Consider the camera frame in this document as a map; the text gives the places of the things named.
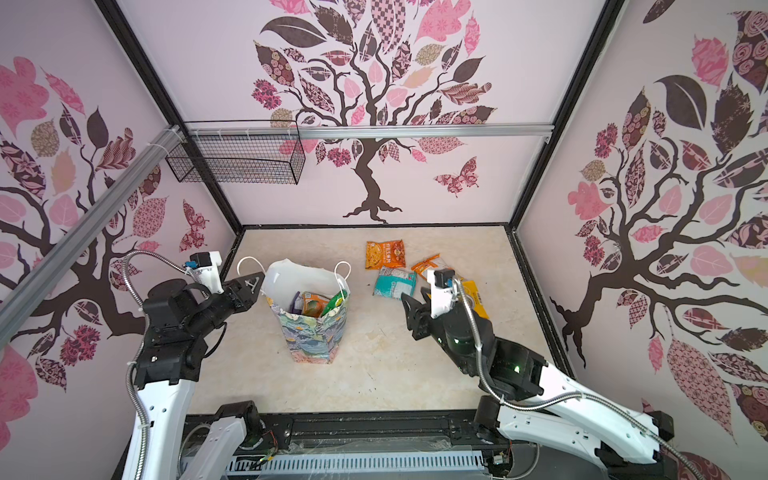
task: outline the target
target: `beige floor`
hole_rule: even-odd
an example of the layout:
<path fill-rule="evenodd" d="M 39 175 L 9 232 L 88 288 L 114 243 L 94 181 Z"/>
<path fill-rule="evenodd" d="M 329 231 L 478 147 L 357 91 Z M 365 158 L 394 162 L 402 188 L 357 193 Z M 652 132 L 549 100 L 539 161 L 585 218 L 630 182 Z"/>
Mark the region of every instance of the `beige floor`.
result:
<path fill-rule="evenodd" d="M 332 364 L 294 363 L 262 296 L 230 319 L 221 346 L 203 364 L 190 413 L 245 399 L 261 412 L 476 408 L 478 379 L 462 375 L 431 338 L 414 341 L 399 300 L 372 295 L 378 272 L 364 270 L 366 241 L 401 238 L 408 266 L 441 253 L 477 283 L 496 336 L 551 358 L 503 227 L 251 230 L 235 264 L 249 255 L 267 267 L 283 258 L 328 270 L 339 260 L 352 264 L 346 332 Z M 257 268 L 247 260 L 241 271 Z M 235 275 L 233 267 L 229 277 Z"/>

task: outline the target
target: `white bag handle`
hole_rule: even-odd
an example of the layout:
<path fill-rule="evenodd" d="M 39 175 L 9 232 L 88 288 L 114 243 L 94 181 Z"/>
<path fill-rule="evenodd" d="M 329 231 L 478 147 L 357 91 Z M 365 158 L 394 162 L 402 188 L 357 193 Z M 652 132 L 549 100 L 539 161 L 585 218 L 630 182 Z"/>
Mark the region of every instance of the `white bag handle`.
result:
<path fill-rule="evenodd" d="M 341 282 L 339 281 L 339 277 L 341 275 L 339 275 L 336 272 L 336 270 L 339 268 L 339 265 L 341 265 L 342 263 L 345 263 L 349 267 L 349 272 L 347 272 L 346 275 L 344 276 L 344 280 L 348 279 L 349 278 L 349 274 L 352 273 L 352 265 L 349 265 L 349 262 L 345 262 L 344 260 L 342 260 L 342 261 L 338 262 L 335 267 L 333 267 L 333 275 L 336 278 L 336 283 L 339 284 L 339 288 L 340 288 L 340 291 L 341 291 L 341 298 L 342 298 L 342 301 L 344 301 L 344 300 L 346 300 L 346 297 L 344 296 L 344 285 L 342 285 Z"/>
<path fill-rule="evenodd" d="M 256 257 L 243 257 L 243 258 L 241 258 L 241 259 L 240 259 L 240 261 L 239 261 L 239 262 L 237 262 L 237 267 L 236 267 L 236 268 L 237 268 L 237 275 L 238 275 L 238 276 L 240 276 L 240 264 L 241 264 L 241 263 L 242 263 L 244 260 L 248 260 L 248 259 L 251 259 L 251 260 L 253 260 L 254 262 L 258 263 L 258 264 L 259 264 L 259 266 L 261 267 L 261 271 L 262 271 L 262 272 L 264 272 L 264 273 L 266 273 L 266 270 L 264 269 L 264 265 L 262 265 L 262 264 L 261 264 L 261 262 L 260 262 L 260 261 L 259 261 L 259 260 L 258 260 Z M 251 293 L 253 293 L 253 287 L 254 287 L 254 286 L 250 286 L 250 287 L 251 287 L 251 288 L 250 288 L 250 291 L 251 291 Z M 264 290 L 259 290 L 259 292 L 260 292 L 262 295 L 264 295 L 264 294 L 265 294 L 265 293 L 264 293 Z"/>

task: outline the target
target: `yellow snack bag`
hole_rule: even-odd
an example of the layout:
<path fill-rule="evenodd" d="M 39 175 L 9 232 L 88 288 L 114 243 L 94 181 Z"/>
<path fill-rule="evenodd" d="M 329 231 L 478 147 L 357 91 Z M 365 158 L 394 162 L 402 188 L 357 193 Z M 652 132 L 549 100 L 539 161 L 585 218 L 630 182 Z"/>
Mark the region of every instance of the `yellow snack bag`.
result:
<path fill-rule="evenodd" d="M 378 270 L 383 266 L 400 268 L 406 265 L 406 246 L 402 240 L 368 242 L 366 246 L 366 270 Z"/>

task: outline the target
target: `black wire basket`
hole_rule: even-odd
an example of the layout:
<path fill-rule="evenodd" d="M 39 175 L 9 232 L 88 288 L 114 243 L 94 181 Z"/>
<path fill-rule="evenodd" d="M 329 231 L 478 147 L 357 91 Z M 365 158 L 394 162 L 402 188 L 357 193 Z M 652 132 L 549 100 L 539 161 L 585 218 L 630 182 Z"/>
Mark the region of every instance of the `black wire basket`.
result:
<path fill-rule="evenodd" d="M 188 141 L 170 151 L 166 161 L 180 182 L 298 184 L 306 160 L 298 126 L 295 121 L 271 124 L 282 133 L 192 134 L 189 140 L 202 157 L 190 155 L 194 149 Z"/>

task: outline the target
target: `wallpaper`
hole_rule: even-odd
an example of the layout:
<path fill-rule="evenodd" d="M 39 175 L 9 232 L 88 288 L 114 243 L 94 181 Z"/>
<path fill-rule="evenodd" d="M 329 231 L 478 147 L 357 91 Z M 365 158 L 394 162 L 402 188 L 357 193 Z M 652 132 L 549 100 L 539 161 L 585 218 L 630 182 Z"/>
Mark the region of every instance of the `wallpaper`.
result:
<path fill-rule="evenodd" d="M 138 153 L 159 148 L 147 142 L 164 128 L 94 5 L 36 0 L 12 13 L 4 18 L 29 23 L 0 28 L 0 299 Z M 4 478 L 47 478 L 53 468 L 66 478 L 112 473 L 134 418 L 125 365 L 144 329 L 121 258 L 134 248 L 177 262 L 197 250 L 226 253 L 233 234 L 204 192 L 158 165 L 2 350 Z M 144 260 L 131 268 L 142 295 L 172 275 Z"/>
<path fill-rule="evenodd" d="M 122 5 L 187 120 L 310 129 L 549 122 L 602 2 L 193 2 L 182 16 L 173 2 Z M 199 56 L 169 48 L 169 31 L 203 16 L 217 35 L 191 40 Z M 529 38 L 537 48 L 502 48 Z M 222 187 L 244 223 L 507 221 L 540 140 L 308 140 L 298 186 Z M 289 157 L 293 143 L 279 149 Z"/>
<path fill-rule="evenodd" d="M 521 229 L 578 378 L 670 413 L 707 478 L 768 448 L 758 4 L 633 2 Z"/>

